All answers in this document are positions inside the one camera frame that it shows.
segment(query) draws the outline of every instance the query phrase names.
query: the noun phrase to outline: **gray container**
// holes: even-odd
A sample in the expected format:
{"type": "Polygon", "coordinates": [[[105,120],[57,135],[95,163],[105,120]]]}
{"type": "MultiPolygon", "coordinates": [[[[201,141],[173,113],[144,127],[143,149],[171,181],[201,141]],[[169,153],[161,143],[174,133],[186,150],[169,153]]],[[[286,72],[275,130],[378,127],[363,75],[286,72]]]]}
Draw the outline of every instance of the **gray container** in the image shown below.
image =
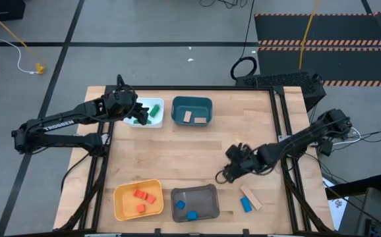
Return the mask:
{"type": "Polygon", "coordinates": [[[196,211],[197,219],[213,219],[220,215],[217,189],[213,184],[193,188],[174,188],[171,191],[171,211],[173,220],[177,223],[190,221],[188,211],[196,211]],[[178,201],[186,203],[180,210],[176,207],[178,201]]]}

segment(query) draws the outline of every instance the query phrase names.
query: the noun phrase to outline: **blue block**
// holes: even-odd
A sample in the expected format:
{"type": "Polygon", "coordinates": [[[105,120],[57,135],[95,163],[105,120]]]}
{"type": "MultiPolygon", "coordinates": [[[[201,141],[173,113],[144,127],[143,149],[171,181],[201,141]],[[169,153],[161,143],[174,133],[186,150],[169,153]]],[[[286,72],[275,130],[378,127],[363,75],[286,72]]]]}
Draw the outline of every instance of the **blue block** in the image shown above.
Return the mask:
{"type": "Polygon", "coordinates": [[[247,197],[242,197],[241,203],[243,205],[243,209],[245,210],[245,212],[252,211],[252,207],[250,206],[250,202],[249,202],[249,199],[247,197]]]}
{"type": "Polygon", "coordinates": [[[176,203],[176,207],[179,208],[180,210],[183,210],[183,208],[185,208],[185,202],[180,200],[176,203]]]}
{"type": "Polygon", "coordinates": [[[188,220],[195,221],[197,218],[196,211],[188,211],[188,220]]]}

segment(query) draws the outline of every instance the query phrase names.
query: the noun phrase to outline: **white cable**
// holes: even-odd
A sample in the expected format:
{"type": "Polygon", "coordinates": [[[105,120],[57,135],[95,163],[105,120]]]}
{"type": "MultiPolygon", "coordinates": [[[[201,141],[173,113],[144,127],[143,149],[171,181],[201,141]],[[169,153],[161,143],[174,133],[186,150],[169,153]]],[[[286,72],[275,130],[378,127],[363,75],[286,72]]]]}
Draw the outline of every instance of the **white cable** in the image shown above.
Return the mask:
{"type": "Polygon", "coordinates": [[[18,69],[19,69],[19,70],[21,70],[21,71],[23,71],[23,72],[25,72],[25,73],[29,73],[29,74],[38,74],[38,72],[36,72],[36,71],[35,71],[35,72],[32,72],[32,71],[23,70],[23,69],[19,66],[19,64],[20,64],[20,59],[22,58],[22,53],[20,52],[20,49],[19,49],[17,46],[15,46],[15,45],[13,45],[12,43],[7,42],[6,40],[3,40],[3,39],[0,39],[0,41],[5,42],[5,43],[9,44],[10,46],[15,47],[15,48],[18,50],[18,52],[19,52],[18,69]]]}
{"type": "Polygon", "coordinates": [[[361,133],[356,128],[351,127],[351,129],[353,129],[357,133],[357,135],[359,136],[356,140],[346,141],[346,142],[337,142],[337,143],[334,143],[333,145],[350,144],[350,143],[355,143],[355,142],[360,141],[362,139],[361,133]]]}

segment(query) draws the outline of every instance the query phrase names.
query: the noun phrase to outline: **yellow bowl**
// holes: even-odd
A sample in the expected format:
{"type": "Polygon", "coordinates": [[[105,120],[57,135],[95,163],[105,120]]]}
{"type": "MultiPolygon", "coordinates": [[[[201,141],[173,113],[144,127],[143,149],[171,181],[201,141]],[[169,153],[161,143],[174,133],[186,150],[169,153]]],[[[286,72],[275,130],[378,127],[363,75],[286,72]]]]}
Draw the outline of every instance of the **yellow bowl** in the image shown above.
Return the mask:
{"type": "Polygon", "coordinates": [[[145,180],[118,186],[114,190],[114,215],[118,221],[125,221],[138,217],[157,215],[163,211],[163,190],[158,180],[145,180]],[[133,196],[133,190],[139,189],[148,195],[153,195],[156,200],[153,204],[133,196]],[[144,204],[145,212],[139,213],[136,206],[144,204]]]}

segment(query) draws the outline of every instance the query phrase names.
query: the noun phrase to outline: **red block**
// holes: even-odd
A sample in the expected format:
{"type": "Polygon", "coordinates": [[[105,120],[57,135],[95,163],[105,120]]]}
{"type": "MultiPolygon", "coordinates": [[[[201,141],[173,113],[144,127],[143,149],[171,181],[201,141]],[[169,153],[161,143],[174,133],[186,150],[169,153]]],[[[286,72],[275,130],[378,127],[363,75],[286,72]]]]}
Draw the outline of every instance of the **red block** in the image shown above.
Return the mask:
{"type": "Polygon", "coordinates": [[[140,191],[140,190],[133,190],[133,196],[137,197],[137,198],[142,198],[144,196],[144,192],[143,191],[140,191]]]}
{"type": "Polygon", "coordinates": [[[139,213],[143,213],[145,211],[145,205],[144,204],[139,204],[136,206],[136,210],[139,212],[139,213]]]}
{"type": "Polygon", "coordinates": [[[155,200],[156,197],[154,197],[153,195],[148,195],[148,197],[146,198],[146,201],[148,201],[151,204],[153,204],[155,200]]]}

